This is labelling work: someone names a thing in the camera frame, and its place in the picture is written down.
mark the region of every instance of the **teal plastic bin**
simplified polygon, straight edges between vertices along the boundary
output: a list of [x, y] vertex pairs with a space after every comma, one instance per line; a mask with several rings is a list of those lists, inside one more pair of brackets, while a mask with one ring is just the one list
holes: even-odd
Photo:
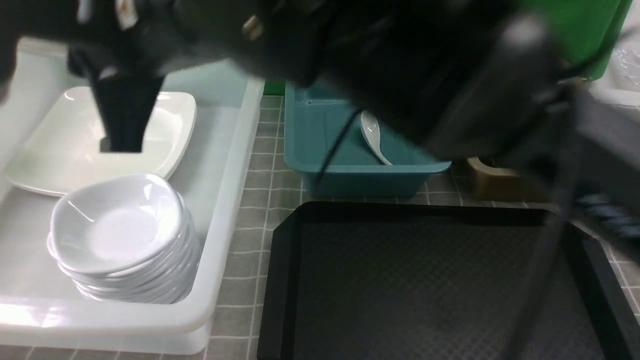
[[312, 197], [413, 197], [427, 177], [451, 166], [451, 162], [433, 159], [383, 124], [380, 124], [382, 153], [394, 165], [381, 165], [362, 137], [358, 119], [316, 186], [314, 178], [354, 110], [350, 103], [322, 88], [300, 90], [287, 83], [285, 161], [302, 175], [305, 189]]

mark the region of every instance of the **black serving tray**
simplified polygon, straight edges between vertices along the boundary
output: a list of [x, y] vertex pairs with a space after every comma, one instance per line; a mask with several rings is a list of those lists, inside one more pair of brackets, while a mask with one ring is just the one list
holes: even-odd
[[[494, 360], [546, 215], [304, 204], [273, 233], [257, 357]], [[640, 327], [602, 247], [573, 226], [565, 234], [521, 359], [640, 359]]]

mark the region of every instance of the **cable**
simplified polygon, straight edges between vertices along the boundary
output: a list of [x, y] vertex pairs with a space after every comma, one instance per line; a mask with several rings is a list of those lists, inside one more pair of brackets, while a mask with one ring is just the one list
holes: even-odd
[[520, 359], [526, 349], [548, 293], [554, 265], [561, 254], [563, 231], [572, 217], [573, 196], [580, 170], [580, 163], [575, 160], [582, 153], [582, 139], [577, 130], [579, 120], [575, 109], [570, 110], [568, 115], [571, 125], [560, 150], [559, 173], [551, 194], [559, 213], [549, 216], [547, 225], [540, 233], [534, 255], [527, 267], [525, 288], [520, 297], [521, 306], [518, 308], [513, 333], [498, 357], [500, 360]]
[[342, 128], [342, 130], [340, 130], [340, 134], [338, 135], [338, 138], [335, 139], [333, 145], [331, 146], [331, 149], [329, 150], [329, 153], [324, 158], [324, 162], [322, 164], [322, 167], [320, 168], [320, 172], [316, 176], [316, 180], [315, 180], [316, 185], [319, 185], [320, 182], [322, 181], [322, 178], [324, 177], [324, 173], [326, 173], [326, 169], [329, 167], [329, 165], [331, 165], [331, 161], [333, 160], [336, 153], [338, 152], [338, 149], [340, 149], [340, 145], [342, 145], [342, 143], [344, 142], [344, 139], [346, 139], [347, 134], [351, 129], [351, 126], [353, 125], [354, 121], [356, 120], [356, 118], [361, 112], [363, 112], [363, 109], [360, 109], [360, 108], [354, 111], [351, 114], [351, 116], [347, 119], [347, 122]]

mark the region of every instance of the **white plastic bin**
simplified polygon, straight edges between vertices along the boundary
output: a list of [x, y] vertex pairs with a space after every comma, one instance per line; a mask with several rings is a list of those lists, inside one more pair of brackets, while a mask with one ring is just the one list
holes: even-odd
[[[38, 46], [23, 47], [38, 53]], [[8, 102], [0, 108], [0, 166], [54, 101], [82, 85], [63, 51], [19, 52]], [[195, 354], [209, 341], [212, 315], [253, 139], [264, 82], [230, 62], [169, 76], [164, 89], [196, 98], [187, 151], [170, 178], [193, 213], [204, 251], [189, 296], [172, 305], [85, 300], [50, 258], [46, 237], [58, 198], [0, 179], [0, 343], [164, 354]]]
[[640, 121], [640, 92], [619, 89], [592, 89], [592, 95]]

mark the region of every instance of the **stack of white bowls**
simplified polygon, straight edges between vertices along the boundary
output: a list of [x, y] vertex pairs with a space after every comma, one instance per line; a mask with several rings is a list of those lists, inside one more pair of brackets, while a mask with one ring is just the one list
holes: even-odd
[[62, 197], [47, 246], [85, 298], [153, 304], [189, 294], [202, 249], [182, 197], [153, 174]]

